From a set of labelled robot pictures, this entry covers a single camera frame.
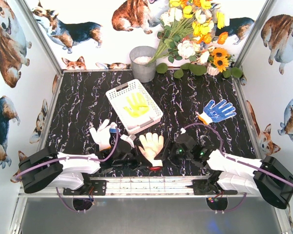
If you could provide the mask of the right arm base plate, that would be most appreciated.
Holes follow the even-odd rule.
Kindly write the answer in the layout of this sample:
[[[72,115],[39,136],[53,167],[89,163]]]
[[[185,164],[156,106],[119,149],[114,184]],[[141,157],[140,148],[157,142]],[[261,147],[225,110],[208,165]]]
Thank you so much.
[[[195,195],[236,195],[236,190],[224,190],[218,184],[208,182],[207,179],[194,179],[192,184],[186,186],[187,188],[193,189]]]

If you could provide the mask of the yellow coated work glove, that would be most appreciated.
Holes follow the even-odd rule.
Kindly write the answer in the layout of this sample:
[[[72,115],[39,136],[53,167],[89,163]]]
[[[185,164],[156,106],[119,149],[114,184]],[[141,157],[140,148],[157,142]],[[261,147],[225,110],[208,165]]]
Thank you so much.
[[[138,118],[149,111],[149,105],[141,93],[132,93],[126,97],[126,101],[128,106],[124,106],[124,110],[133,118]]]

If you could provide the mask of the blue dotted work glove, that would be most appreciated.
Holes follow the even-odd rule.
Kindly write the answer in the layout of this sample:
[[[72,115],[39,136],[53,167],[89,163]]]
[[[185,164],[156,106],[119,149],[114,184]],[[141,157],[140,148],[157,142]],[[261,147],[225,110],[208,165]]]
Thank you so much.
[[[203,112],[198,115],[198,118],[205,124],[219,123],[223,120],[236,116],[235,107],[231,102],[227,102],[225,99],[215,103],[214,100],[210,100],[208,104],[203,108]]]

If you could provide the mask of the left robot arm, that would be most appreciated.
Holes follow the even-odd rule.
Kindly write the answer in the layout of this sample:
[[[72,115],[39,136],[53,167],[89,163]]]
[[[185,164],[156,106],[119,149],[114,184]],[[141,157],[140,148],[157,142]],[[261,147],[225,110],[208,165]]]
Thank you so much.
[[[27,194],[52,187],[84,195],[93,188],[90,175],[148,167],[146,158],[138,151],[133,139],[132,136],[122,135],[112,148],[89,155],[70,155],[57,152],[54,147],[45,147],[20,161],[19,171],[13,179],[22,182]]]

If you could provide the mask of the cream knit glove pair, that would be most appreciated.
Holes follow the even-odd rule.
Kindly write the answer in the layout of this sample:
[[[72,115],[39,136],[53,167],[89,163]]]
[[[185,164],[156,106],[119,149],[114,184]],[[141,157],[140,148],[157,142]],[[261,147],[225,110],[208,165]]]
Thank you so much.
[[[155,157],[160,153],[164,146],[164,137],[157,133],[146,133],[139,136],[139,141],[142,146],[139,150],[142,155],[151,163],[155,162]]]

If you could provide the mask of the white plastic storage basket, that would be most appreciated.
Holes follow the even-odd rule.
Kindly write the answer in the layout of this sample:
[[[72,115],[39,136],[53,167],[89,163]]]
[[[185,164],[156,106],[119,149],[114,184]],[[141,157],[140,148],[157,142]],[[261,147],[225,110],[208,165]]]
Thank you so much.
[[[126,97],[131,96],[132,93],[141,93],[145,97],[149,105],[149,111],[144,115],[149,115],[151,120],[136,128],[129,129],[128,124],[132,117],[124,110],[124,106],[128,106]],[[163,116],[162,110],[137,79],[119,85],[116,88],[107,91],[105,94],[125,130],[130,135],[135,135],[161,121]]]

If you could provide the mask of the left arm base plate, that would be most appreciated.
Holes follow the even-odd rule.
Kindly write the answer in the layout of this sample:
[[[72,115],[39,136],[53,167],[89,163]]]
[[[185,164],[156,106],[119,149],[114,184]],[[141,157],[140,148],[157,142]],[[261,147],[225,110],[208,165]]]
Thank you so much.
[[[63,189],[63,195],[93,195],[104,196],[106,193],[106,180],[91,180],[77,190]]]

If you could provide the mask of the white glove blue finger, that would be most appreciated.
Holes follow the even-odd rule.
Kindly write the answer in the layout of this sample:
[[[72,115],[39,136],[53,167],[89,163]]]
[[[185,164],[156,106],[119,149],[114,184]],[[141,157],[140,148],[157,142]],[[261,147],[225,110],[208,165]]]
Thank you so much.
[[[90,134],[94,140],[94,142],[99,146],[99,150],[103,151],[106,149],[110,149],[110,129],[116,129],[117,124],[115,122],[110,122],[109,119],[105,119],[102,124],[95,129],[94,127],[90,128]]]

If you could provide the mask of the cream glove red cuff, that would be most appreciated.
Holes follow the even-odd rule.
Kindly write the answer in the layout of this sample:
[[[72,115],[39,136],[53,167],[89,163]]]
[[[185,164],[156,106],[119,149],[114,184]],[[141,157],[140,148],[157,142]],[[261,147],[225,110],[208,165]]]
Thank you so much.
[[[158,171],[158,170],[161,170],[162,168],[163,168],[163,162],[161,160],[153,160],[151,162],[151,166],[149,167],[151,171]]]

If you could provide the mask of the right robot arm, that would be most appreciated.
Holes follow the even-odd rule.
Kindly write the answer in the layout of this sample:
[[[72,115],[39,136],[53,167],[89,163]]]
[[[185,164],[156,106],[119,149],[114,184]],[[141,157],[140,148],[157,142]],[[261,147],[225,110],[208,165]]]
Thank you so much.
[[[195,195],[244,193],[259,196],[279,209],[286,209],[293,196],[293,174],[276,158],[251,159],[226,154],[212,146],[200,145],[185,129],[175,140],[165,141],[162,159],[177,168],[182,161],[189,161],[210,173],[207,179],[193,180],[190,188]]]

